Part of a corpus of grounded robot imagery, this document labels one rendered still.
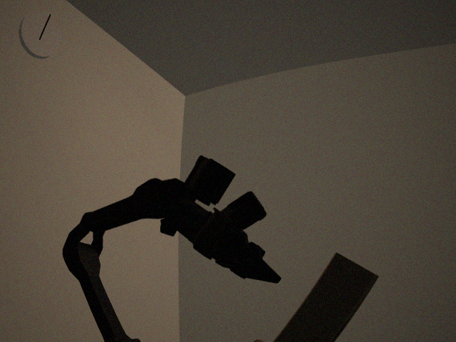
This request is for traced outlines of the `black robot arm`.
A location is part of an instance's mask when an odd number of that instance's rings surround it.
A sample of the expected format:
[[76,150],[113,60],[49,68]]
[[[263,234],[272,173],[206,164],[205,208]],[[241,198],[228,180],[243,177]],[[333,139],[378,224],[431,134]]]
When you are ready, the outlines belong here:
[[[151,179],[137,187],[130,197],[82,216],[67,237],[63,258],[69,271],[79,280],[105,342],[141,342],[125,333],[100,280],[99,256],[105,231],[153,218],[161,219],[161,233],[173,237],[178,231],[187,238],[192,221],[208,212],[195,201],[208,206],[218,204],[234,176],[223,165],[200,155],[185,182],[177,178]],[[238,231],[266,217],[253,192],[247,192],[221,211],[215,207],[213,210],[230,217]],[[92,243],[82,243],[89,231],[93,233]]]

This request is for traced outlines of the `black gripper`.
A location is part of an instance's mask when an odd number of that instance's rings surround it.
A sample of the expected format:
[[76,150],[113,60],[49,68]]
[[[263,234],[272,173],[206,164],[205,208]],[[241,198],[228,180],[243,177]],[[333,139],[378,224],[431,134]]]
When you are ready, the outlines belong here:
[[[232,227],[233,228],[232,228]],[[241,278],[279,283],[281,277],[262,259],[265,251],[237,224],[222,212],[203,212],[190,224],[187,232],[193,249],[215,263],[230,269]]]

